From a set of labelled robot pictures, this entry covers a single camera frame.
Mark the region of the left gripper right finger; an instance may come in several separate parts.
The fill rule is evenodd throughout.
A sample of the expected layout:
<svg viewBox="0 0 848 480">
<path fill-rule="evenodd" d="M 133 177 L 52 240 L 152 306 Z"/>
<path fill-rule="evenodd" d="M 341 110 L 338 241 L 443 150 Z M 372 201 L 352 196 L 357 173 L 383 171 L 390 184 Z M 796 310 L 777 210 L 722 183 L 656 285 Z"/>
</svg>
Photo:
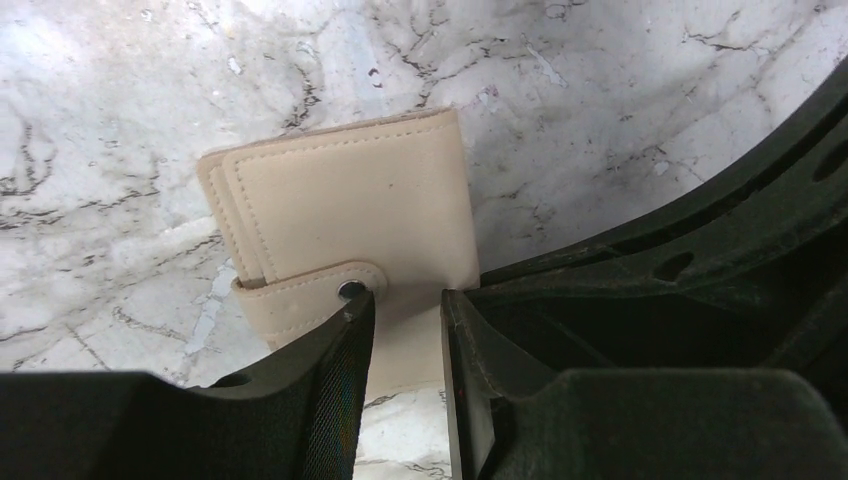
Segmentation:
<svg viewBox="0 0 848 480">
<path fill-rule="evenodd" d="M 847 436 L 819 392 L 774 369 L 557 372 L 467 296 L 441 300 L 456 479 L 843 479 Z"/>
</svg>

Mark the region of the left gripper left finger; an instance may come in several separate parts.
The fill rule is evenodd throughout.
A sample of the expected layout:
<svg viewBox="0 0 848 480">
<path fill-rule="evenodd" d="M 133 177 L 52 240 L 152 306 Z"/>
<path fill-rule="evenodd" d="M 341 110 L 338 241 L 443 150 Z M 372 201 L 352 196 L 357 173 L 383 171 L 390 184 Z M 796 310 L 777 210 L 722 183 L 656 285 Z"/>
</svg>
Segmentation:
<svg viewBox="0 0 848 480">
<path fill-rule="evenodd" d="M 375 327 L 362 292 L 209 387 L 145 372 L 1 378 L 5 479 L 349 479 Z"/>
</svg>

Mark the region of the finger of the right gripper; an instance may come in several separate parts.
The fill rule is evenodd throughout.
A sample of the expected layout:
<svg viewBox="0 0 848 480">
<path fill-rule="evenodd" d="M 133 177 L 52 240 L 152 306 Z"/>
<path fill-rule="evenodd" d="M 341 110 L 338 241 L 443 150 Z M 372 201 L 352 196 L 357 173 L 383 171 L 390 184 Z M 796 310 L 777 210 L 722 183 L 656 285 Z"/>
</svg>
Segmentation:
<svg viewBox="0 0 848 480">
<path fill-rule="evenodd" d="M 844 370 L 846 65 L 706 183 L 469 297 L 554 369 Z"/>
</svg>

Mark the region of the beige leather card holder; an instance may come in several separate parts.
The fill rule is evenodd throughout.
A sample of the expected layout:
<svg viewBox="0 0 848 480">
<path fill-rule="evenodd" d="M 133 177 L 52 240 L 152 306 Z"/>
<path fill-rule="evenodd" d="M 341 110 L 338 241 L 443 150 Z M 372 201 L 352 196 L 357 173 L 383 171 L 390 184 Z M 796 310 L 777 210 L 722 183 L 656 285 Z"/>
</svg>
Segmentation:
<svg viewBox="0 0 848 480">
<path fill-rule="evenodd" d="M 441 294 L 480 281 L 455 109 L 210 152 L 197 176 L 241 310 L 272 349 L 366 288 L 376 299 L 366 399 L 444 386 Z"/>
</svg>

